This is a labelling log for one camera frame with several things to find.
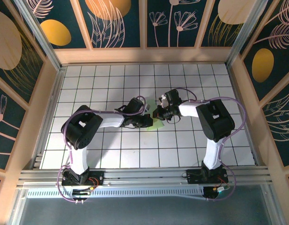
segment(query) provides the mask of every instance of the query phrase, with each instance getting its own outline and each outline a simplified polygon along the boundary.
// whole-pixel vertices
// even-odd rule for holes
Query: grid floor
[[[81,105],[114,110],[138,95],[158,98],[176,87],[187,87],[198,99],[234,98],[224,64],[69,66],[63,81],[41,169],[58,169],[68,161],[61,126]],[[191,98],[179,90],[183,100]],[[236,103],[223,101],[236,127],[242,123]],[[200,166],[207,138],[198,118],[182,117],[158,130],[108,127],[98,130],[88,146],[91,168],[147,168]],[[227,165],[254,165],[249,142],[241,130],[226,142],[222,160]]]

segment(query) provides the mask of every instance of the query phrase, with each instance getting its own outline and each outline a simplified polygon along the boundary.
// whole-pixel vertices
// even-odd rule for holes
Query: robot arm
[[[89,167],[87,165],[87,146],[92,141],[99,128],[106,127],[125,127],[132,124],[135,128],[146,128],[153,125],[153,119],[149,114],[137,114],[144,107],[143,103],[133,98],[128,105],[123,105],[115,109],[121,114],[116,113],[94,113],[82,112],[74,116],[66,130],[66,140],[73,146],[71,151],[73,163],[67,173],[67,179],[74,183],[82,185],[89,178]],[[82,105],[75,113],[79,111],[91,110],[88,106]]]
[[[220,145],[235,128],[235,123],[222,101],[214,100],[206,104],[183,102],[177,90],[166,92],[160,101],[161,105],[153,112],[154,118],[171,120],[175,115],[199,118],[207,137],[207,150],[202,161],[201,173],[206,180],[219,174],[222,170],[222,164],[218,160]]]

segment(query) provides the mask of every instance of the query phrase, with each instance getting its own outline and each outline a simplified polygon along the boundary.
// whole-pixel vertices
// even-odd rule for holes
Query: gray floor
[[[181,197],[27,199],[21,225],[271,225],[259,186],[221,202]]]

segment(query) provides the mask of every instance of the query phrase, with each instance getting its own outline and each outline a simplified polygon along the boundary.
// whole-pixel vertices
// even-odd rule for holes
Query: aluminum rail
[[[93,169],[104,171],[103,185],[98,188],[154,188],[154,187],[186,187],[214,186],[215,184],[188,184],[182,174],[191,168],[151,168],[151,169]],[[237,185],[271,184],[269,171],[266,166],[232,166]],[[234,185],[230,171],[227,171],[229,185]],[[58,170],[23,170],[17,189],[54,188]]]

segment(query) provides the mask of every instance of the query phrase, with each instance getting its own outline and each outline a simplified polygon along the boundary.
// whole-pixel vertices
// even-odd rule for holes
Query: wall
[[[222,62],[255,1],[47,0],[36,4],[37,1],[31,0],[28,3],[62,63]]]
[[[273,0],[258,24],[232,70],[289,223],[289,0]]]
[[[31,160],[55,75],[16,9],[0,1],[0,224]]]

